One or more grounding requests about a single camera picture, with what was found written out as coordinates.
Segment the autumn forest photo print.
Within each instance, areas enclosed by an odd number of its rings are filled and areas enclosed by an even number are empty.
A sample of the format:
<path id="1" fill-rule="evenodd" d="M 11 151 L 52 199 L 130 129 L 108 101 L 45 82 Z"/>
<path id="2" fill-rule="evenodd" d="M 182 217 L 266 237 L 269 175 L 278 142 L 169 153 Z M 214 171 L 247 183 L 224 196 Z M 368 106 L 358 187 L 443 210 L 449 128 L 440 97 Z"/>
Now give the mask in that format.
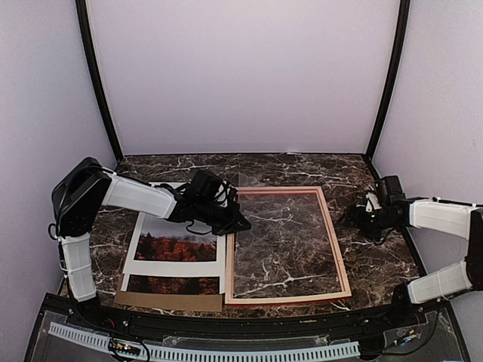
<path id="1" fill-rule="evenodd" d="M 189 232 L 189 224 L 140 213 L 120 291 L 216 295 L 226 291 L 226 237 Z"/>

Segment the brown cardboard backing board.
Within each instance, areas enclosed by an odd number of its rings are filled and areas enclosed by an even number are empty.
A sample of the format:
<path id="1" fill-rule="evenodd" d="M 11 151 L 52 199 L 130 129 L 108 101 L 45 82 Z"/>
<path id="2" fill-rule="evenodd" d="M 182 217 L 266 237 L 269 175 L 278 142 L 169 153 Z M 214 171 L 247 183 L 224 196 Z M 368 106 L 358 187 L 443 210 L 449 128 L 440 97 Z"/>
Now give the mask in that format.
<path id="1" fill-rule="evenodd" d="M 175 311 L 219 312 L 222 301 L 218 277 L 124 275 L 114 297 L 119 305 Z"/>

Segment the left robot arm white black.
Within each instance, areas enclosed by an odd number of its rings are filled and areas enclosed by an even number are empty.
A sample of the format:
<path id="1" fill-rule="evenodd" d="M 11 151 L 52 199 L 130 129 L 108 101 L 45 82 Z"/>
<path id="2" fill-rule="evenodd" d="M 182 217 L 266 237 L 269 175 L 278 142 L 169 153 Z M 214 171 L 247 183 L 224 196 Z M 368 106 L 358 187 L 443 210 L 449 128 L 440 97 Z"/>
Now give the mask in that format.
<path id="1" fill-rule="evenodd" d="M 116 173 L 102 167 L 96 158 L 80 161 L 51 193 L 54 223 L 48 227 L 51 238 L 59 243 L 69 295 L 80 302 L 78 318 L 91 329 L 106 323 L 106 311 L 91 300 L 97 289 L 90 233 L 102 207 L 120 207 L 168 222 L 203 222 L 212 234 L 223 236 L 251 229 L 237 195 L 235 187 L 209 170 L 199 170 L 191 181 L 174 187 Z"/>

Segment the white mat board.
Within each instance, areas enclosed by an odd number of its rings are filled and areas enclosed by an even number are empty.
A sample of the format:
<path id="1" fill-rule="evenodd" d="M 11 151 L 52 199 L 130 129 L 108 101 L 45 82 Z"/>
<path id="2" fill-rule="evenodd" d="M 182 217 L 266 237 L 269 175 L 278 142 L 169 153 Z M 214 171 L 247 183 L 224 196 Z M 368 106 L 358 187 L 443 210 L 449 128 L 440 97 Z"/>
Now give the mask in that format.
<path id="1" fill-rule="evenodd" d="M 226 291 L 226 237 L 197 235 L 189 224 L 139 213 L 123 275 L 173 278 L 218 277 Z"/>

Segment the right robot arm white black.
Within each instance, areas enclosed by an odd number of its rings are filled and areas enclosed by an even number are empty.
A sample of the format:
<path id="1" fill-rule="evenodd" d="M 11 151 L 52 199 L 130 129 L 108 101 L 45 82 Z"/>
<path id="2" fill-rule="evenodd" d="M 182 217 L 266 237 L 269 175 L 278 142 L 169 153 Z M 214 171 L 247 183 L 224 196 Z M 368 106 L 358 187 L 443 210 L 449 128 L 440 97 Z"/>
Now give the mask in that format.
<path id="1" fill-rule="evenodd" d="M 342 224 L 374 244 L 383 244 L 396 229 L 435 232 L 466 242 L 466 255 L 458 262 L 399 284 L 385 320 L 401 327 L 414 315 L 414 306 L 460 294 L 482 291 L 482 205 L 439 197 L 409 198 L 398 176 L 379 178 L 361 202 L 348 206 Z"/>

